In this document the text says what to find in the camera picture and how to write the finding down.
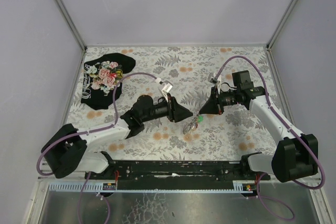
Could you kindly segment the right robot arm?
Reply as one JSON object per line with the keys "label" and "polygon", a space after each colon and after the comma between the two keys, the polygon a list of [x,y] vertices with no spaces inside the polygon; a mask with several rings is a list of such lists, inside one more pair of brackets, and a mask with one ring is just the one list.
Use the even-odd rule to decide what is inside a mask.
{"label": "right robot arm", "polygon": [[273,174],[280,182],[315,175],[317,162],[311,154],[318,153],[318,140],[304,134],[287,120],[266,96],[264,87],[256,87],[249,71],[233,74],[234,88],[221,90],[221,78],[212,77],[211,94],[200,114],[222,114],[226,106],[243,105],[256,116],[274,139],[277,148],[272,155],[253,153],[241,159],[248,172]]}

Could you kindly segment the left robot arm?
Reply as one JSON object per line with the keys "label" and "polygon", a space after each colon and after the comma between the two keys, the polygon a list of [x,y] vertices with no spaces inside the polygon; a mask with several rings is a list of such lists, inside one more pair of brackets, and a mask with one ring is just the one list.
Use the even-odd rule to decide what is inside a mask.
{"label": "left robot arm", "polygon": [[64,178],[73,172],[103,173],[111,158],[95,148],[134,137],[144,130],[145,122],[167,118],[177,123],[190,118],[193,113],[178,104],[168,94],[157,103],[149,95],[138,97],[132,108],[120,116],[116,124],[103,124],[80,130],[72,124],[63,125],[41,149],[39,159],[45,159],[56,178]]}

